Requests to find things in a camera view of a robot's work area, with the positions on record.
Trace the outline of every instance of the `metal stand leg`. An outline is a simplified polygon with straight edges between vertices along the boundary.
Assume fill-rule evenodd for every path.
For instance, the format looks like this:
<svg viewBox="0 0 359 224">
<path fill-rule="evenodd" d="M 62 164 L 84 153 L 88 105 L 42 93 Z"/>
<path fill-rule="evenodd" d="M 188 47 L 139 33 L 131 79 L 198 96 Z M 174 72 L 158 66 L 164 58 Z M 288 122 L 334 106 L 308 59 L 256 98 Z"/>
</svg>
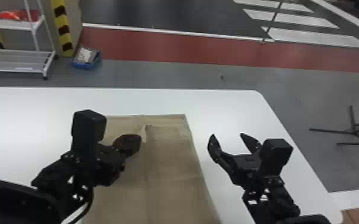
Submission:
<svg viewBox="0 0 359 224">
<path fill-rule="evenodd" d="M 267 27 L 267 30 L 266 30 L 266 35 L 267 35 L 267 36 L 269 36 L 268 32 L 270 31 L 271 27 L 273 26 L 274 20 L 276 20 L 276 17 L 277 17 L 277 15 L 278 15 L 278 12 L 279 12 L 280 9 L 281 9 L 281 6 L 283 6 L 283 2 L 284 2 L 284 0 L 280 0 L 280 3 L 278 4 L 277 10 L 276 10 L 276 12 L 274 13 L 274 15 L 273 15 L 273 17 L 272 17 L 272 19 L 271 19 L 271 21 L 270 21 L 270 24 L 269 24 L 268 27 Z M 267 39 L 267 38 L 264 37 L 263 40 L 261 41 L 261 43 L 266 43 L 266 39 Z"/>
<path fill-rule="evenodd" d="M 335 133 L 335 134 L 350 134 L 352 135 L 352 132 L 347 132 L 345 130 L 328 130 L 328 129 L 319 129 L 319 128 L 309 128 L 309 130 L 313 132 L 328 132 L 328 133 Z"/>
<path fill-rule="evenodd" d="M 338 142 L 337 145 L 359 145 L 359 142 Z"/>
<path fill-rule="evenodd" d="M 336 133 L 336 134 L 349 134 L 357 137 L 359 139 L 359 123 L 355 122 L 355 114 L 352 106 L 349 106 L 349 122 L 351 124 L 351 128 L 347 130 L 328 130 L 328 129 L 317 129 L 310 128 L 309 130 L 314 132 L 327 132 L 327 133 Z M 359 142 L 338 142 L 337 145 L 359 145 Z"/>
</svg>

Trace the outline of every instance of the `black pole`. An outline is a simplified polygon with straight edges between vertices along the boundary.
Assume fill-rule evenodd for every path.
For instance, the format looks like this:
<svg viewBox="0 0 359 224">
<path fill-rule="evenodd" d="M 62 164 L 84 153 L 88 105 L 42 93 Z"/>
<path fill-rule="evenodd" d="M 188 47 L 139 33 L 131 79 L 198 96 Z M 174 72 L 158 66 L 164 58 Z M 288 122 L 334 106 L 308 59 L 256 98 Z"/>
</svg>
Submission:
<svg viewBox="0 0 359 224">
<path fill-rule="evenodd" d="M 271 27 L 272 27 L 273 24 L 274 24 L 274 20 L 276 20 L 276 17 L 277 17 L 277 15 L 278 15 L 278 12 L 280 11 L 281 6 L 283 6 L 283 2 L 284 2 L 284 0 L 280 0 L 280 3 L 278 4 L 277 10 L 276 10 L 276 12 L 274 13 L 273 18 L 271 19 L 270 24 L 269 24 L 268 27 L 267 27 L 267 30 L 266 30 L 266 35 L 267 35 L 267 36 L 269 36 L 268 32 L 271 30 Z M 262 43 L 265 43 L 265 42 L 266 42 L 266 39 L 267 39 L 267 38 L 264 37 L 263 40 L 262 40 Z"/>
</svg>

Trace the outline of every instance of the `gray concrete floor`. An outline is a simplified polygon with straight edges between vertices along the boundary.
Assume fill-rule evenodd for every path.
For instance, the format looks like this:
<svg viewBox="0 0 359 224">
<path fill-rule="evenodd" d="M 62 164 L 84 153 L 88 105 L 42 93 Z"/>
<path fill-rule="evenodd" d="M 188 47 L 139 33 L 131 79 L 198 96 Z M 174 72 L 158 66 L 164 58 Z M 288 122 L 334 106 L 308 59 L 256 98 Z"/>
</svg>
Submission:
<svg viewBox="0 0 359 224">
<path fill-rule="evenodd" d="M 77 70 L 60 59 L 50 80 L 40 74 L 0 73 L 0 86 L 100 88 L 254 89 L 272 106 L 329 191 L 359 189 L 359 146 L 338 147 L 354 137 L 315 133 L 309 127 L 348 128 L 347 107 L 359 122 L 359 73 L 205 64 L 104 60 Z"/>
</svg>

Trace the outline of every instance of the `blue container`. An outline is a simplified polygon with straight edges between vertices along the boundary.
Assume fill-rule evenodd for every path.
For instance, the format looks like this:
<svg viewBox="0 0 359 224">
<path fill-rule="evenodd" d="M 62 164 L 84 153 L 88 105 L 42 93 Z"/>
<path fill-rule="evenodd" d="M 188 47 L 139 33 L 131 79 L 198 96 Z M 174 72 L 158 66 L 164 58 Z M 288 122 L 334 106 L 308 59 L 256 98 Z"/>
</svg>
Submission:
<svg viewBox="0 0 359 224">
<path fill-rule="evenodd" d="M 74 60 L 72 60 L 72 64 L 77 69 L 90 70 L 93 69 L 99 63 L 100 60 L 101 60 L 101 52 L 98 52 L 95 59 L 91 63 L 76 63 L 74 62 Z"/>
</svg>

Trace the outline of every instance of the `black tripod stand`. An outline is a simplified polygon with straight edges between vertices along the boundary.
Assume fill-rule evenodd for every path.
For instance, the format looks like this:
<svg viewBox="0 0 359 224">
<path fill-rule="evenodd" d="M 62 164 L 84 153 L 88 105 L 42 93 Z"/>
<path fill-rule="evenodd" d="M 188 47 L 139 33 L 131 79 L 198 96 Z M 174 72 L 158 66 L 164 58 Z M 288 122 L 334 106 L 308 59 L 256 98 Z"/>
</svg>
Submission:
<svg viewBox="0 0 359 224">
<path fill-rule="evenodd" d="M 349 106 L 349 119 L 351 122 L 351 127 L 347 130 L 328 130 L 328 129 L 317 129 L 317 128 L 310 128 L 309 130 L 314 131 L 314 132 L 348 134 L 348 135 L 353 135 L 353 136 L 356 136 L 357 138 L 359 138 L 359 123 L 355 122 L 354 109 L 351 105 Z M 359 142 L 338 142 L 337 145 L 359 145 Z"/>
</svg>

